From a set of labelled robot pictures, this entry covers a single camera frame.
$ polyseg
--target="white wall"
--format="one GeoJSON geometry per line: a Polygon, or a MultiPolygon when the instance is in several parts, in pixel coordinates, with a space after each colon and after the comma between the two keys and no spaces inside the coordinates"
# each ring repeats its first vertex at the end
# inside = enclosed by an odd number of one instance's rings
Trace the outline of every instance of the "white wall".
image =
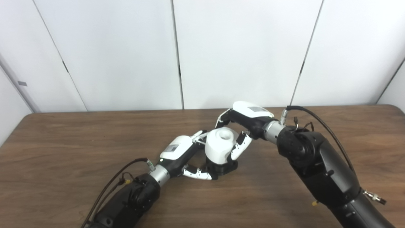
{"type": "Polygon", "coordinates": [[[184,106],[290,103],[321,0],[175,0],[184,106]]]}
{"type": "Polygon", "coordinates": [[[405,1],[325,0],[293,104],[375,104],[404,56],[405,1]]]}
{"type": "MultiPolygon", "coordinates": [[[[185,108],[289,104],[321,2],[174,0],[185,108]]],[[[0,1],[0,22],[0,66],[35,111],[181,108],[169,0],[0,1]]],[[[324,0],[293,104],[374,104],[403,28],[404,1],[324,0]]]]}
{"type": "Polygon", "coordinates": [[[35,0],[89,111],[181,109],[169,0],[35,0]]]}
{"type": "Polygon", "coordinates": [[[0,146],[22,118],[30,113],[31,110],[0,67],[0,146]]]}
{"type": "Polygon", "coordinates": [[[0,66],[36,112],[86,111],[32,1],[0,1],[0,66]]]}
{"type": "Polygon", "coordinates": [[[405,64],[398,70],[378,104],[390,104],[405,112],[405,64]]]}

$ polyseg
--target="white cylinder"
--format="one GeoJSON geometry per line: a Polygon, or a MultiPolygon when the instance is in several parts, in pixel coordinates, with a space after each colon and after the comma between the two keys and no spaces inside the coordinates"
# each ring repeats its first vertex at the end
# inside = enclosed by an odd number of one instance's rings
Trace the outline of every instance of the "white cylinder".
{"type": "Polygon", "coordinates": [[[231,128],[221,127],[210,131],[205,144],[205,154],[214,163],[222,165],[235,145],[238,133],[231,128]]]}

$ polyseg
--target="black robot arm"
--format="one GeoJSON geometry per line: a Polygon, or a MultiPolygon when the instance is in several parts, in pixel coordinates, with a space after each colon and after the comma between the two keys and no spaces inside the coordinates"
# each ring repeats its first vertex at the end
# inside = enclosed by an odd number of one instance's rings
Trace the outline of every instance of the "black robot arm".
{"type": "MultiPolygon", "coordinates": [[[[235,122],[247,128],[251,138],[262,138],[276,144],[279,154],[288,159],[314,198],[326,205],[344,228],[393,228],[366,196],[382,204],[385,200],[360,187],[351,163],[334,134],[347,163],[321,133],[299,128],[298,124],[285,126],[286,115],[287,110],[280,122],[264,108],[238,101],[232,109],[219,116],[216,127],[235,122]]],[[[330,131],[322,120],[320,122],[330,131]]]]}
{"type": "MultiPolygon", "coordinates": [[[[133,180],[126,181],[121,178],[112,190],[118,185],[124,183],[126,183],[126,185],[117,191],[98,211],[103,200],[97,207],[91,221],[88,221],[101,194],[90,210],[82,228],[85,227],[86,224],[88,224],[88,228],[133,228],[142,215],[146,213],[159,198],[160,188],[169,179],[178,177],[185,172],[185,169],[188,167],[187,162],[198,150],[203,148],[202,141],[207,135],[206,132],[207,131],[199,131],[192,136],[179,136],[175,138],[160,154],[159,162],[156,166],[153,166],[147,159],[134,160],[147,162],[151,167],[151,171],[139,175],[133,180]]],[[[126,167],[134,163],[134,161],[124,166],[124,168],[113,177],[109,184],[114,181],[126,167]]]]}

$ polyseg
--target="wooden table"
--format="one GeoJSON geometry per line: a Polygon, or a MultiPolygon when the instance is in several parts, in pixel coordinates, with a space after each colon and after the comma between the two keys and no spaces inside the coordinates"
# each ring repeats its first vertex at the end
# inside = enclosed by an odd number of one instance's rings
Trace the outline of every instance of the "wooden table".
{"type": "MultiPolygon", "coordinates": [[[[405,115],[389,105],[310,108],[345,146],[378,210],[405,228],[405,115]]],[[[269,108],[280,116],[282,108],[269,108]]],[[[137,157],[156,162],[177,136],[210,130],[222,110],[48,113],[26,116],[0,148],[0,227],[78,228],[106,182],[137,157]]],[[[290,112],[289,123],[312,120],[290,112]]],[[[241,128],[231,125],[236,130],[241,128]]],[[[326,131],[315,123],[315,130],[326,131]]],[[[254,141],[236,171],[217,181],[179,177],[137,227],[340,227],[277,148],[254,141]]],[[[190,162],[204,163],[204,153],[190,162]]],[[[147,172],[144,164],[129,169],[147,172]]]]}

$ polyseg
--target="black cable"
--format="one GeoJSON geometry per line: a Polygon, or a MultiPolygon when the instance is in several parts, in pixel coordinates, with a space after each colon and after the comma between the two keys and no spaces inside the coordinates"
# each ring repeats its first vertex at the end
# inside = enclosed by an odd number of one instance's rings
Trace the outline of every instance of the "black cable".
{"type": "Polygon", "coordinates": [[[107,197],[119,186],[122,185],[125,182],[125,180],[120,179],[118,183],[116,183],[111,189],[110,191],[104,196],[104,198],[101,200],[101,202],[98,204],[96,210],[93,213],[93,217],[91,219],[91,221],[94,221],[94,217],[96,216],[98,210],[100,210],[100,207],[102,206],[102,204],[104,203],[104,201],[107,199],[107,197]]]}
{"type": "Polygon", "coordinates": [[[107,193],[107,195],[104,196],[104,198],[101,200],[101,202],[98,204],[96,210],[93,213],[93,217],[91,219],[91,221],[94,221],[94,217],[96,216],[96,214],[98,213],[98,211],[100,210],[100,207],[103,205],[104,201],[108,198],[108,196],[120,185],[123,185],[125,183],[125,178],[124,175],[128,174],[132,180],[134,180],[134,176],[130,173],[130,172],[123,172],[122,176],[120,178],[120,180],[110,189],[110,191],[107,193]]]}
{"type": "Polygon", "coordinates": [[[132,178],[132,180],[135,179],[134,176],[133,176],[131,173],[129,173],[129,172],[123,172],[123,173],[122,173],[122,176],[121,176],[122,179],[124,179],[124,175],[125,175],[125,174],[128,174],[128,175],[132,178]]]}
{"type": "Polygon", "coordinates": [[[313,116],[316,120],[318,120],[319,123],[322,124],[322,126],[329,132],[329,134],[332,136],[332,138],[335,140],[337,146],[339,147],[340,151],[342,152],[343,156],[345,157],[345,160],[347,162],[347,165],[349,166],[349,168],[353,171],[353,173],[356,173],[354,171],[352,162],[349,159],[349,156],[346,153],[346,150],[343,148],[342,144],[340,143],[339,139],[337,139],[336,135],[333,133],[333,131],[326,125],[326,123],[319,117],[317,116],[315,113],[313,113],[312,111],[301,107],[301,106],[296,106],[296,105],[289,105],[286,108],[287,111],[289,110],[300,110],[300,111],[304,111],[308,114],[310,114],[311,116],[313,116]]]}
{"type": "Polygon", "coordinates": [[[146,157],[144,158],[137,158],[133,161],[131,161],[130,163],[126,164],[124,167],[122,167],[122,169],[120,169],[120,171],[118,171],[114,177],[111,178],[111,180],[105,185],[105,187],[103,188],[103,190],[101,190],[100,194],[98,195],[96,201],[94,202],[92,208],[90,209],[89,214],[87,215],[86,219],[84,220],[83,224],[80,226],[80,228],[84,228],[86,226],[86,224],[89,221],[90,216],[92,215],[94,209],[96,208],[98,202],[100,201],[101,197],[103,196],[103,194],[105,193],[105,191],[107,190],[107,188],[111,185],[111,183],[117,178],[117,176],[119,176],[126,168],[128,168],[128,166],[132,165],[133,163],[139,162],[139,161],[144,161],[147,162],[148,159],[146,157]]]}

